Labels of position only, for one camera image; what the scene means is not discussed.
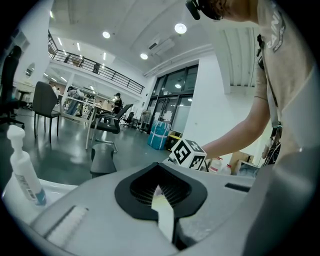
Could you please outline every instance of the white panel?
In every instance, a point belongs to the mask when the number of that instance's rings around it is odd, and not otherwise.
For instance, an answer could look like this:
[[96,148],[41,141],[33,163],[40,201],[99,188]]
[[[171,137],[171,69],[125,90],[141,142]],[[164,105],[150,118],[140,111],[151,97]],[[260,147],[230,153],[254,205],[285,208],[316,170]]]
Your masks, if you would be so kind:
[[174,116],[171,130],[183,133],[189,116],[190,106],[178,106]]

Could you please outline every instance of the glass wall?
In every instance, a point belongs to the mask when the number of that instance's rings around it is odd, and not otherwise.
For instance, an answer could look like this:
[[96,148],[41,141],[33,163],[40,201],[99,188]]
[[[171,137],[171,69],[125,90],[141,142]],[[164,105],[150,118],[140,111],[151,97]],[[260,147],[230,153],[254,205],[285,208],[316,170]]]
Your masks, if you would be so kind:
[[148,110],[148,133],[155,121],[171,125],[171,130],[183,133],[195,91],[198,65],[185,67],[158,78]]
[[196,86],[198,65],[190,66],[158,78],[152,96],[193,93]]

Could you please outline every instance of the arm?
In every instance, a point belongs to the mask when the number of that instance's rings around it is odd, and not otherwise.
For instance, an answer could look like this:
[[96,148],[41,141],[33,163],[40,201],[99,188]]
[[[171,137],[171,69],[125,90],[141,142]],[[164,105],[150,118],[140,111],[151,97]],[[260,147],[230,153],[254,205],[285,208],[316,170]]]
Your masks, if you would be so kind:
[[268,102],[255,97],[249,115],[222,137],[203,147],[207,159],[227,155],[252,144],[264,132],[270,119]]

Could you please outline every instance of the air conditioner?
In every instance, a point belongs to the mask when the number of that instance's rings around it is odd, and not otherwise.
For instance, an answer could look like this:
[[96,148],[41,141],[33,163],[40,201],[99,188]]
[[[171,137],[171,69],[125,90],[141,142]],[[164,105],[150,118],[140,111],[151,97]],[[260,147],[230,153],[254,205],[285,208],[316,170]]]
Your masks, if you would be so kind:
[[163,53],[173,48],[174,46],[175,46],[174,41],[168,38],[167,40],[155,45],[152,49],[150,49],[150,53],[152,55],[156,54],[158,56],[161,56]]

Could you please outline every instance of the concrete floor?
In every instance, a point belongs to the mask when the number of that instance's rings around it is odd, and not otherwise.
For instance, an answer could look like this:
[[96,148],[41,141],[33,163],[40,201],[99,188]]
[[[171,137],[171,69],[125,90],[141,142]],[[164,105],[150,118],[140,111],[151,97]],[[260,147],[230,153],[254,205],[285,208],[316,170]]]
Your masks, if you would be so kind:
[[[51,144],[49,143],[49,121],[39,120],[38,136],[34,137],[34,112],[21,109],[17,120],[25,123],[25,138],[23,150],[31,157],[38,178],[69,185],[80,185],[91,179],[91,148],[85,149],[87,129],[83,123],[60,118],[59,136],[57,137],[57,118],[52,120]],[[12,167],[10,156],[13,153],[10,141],[7,139],[8,125],[0,126],[0,188],[4,189],[11,177]],[[119,134],[98,131],[98,139],[114,141],[118,153],[113,161],[118,171],[162,162],[170,152],[155,150],[147,145],[148,135],[136,129],[121,126]]]

